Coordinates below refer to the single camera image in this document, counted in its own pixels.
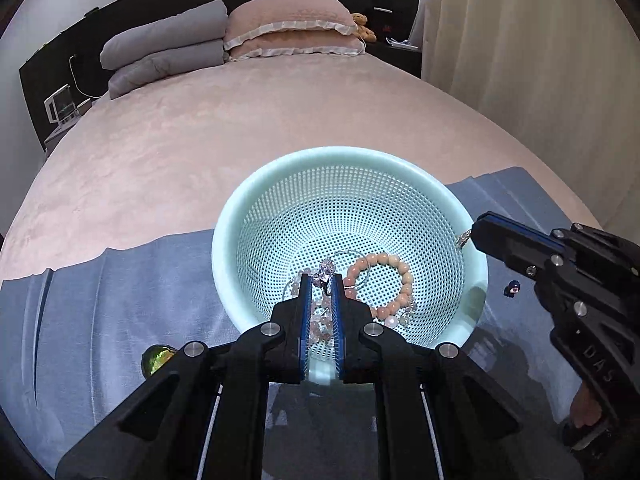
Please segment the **right hand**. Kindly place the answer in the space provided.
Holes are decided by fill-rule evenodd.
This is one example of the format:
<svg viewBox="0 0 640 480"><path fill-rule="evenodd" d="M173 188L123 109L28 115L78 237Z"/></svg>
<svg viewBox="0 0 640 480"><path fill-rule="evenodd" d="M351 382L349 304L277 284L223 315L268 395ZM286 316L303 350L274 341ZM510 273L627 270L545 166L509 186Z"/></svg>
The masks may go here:
<svg viewBox="0 0 640 480"><path fill-rule="evenodd" d="M576 428L594 426L602 417L602 408L597 398L583 382L570 404L570 421Z"/></svg>

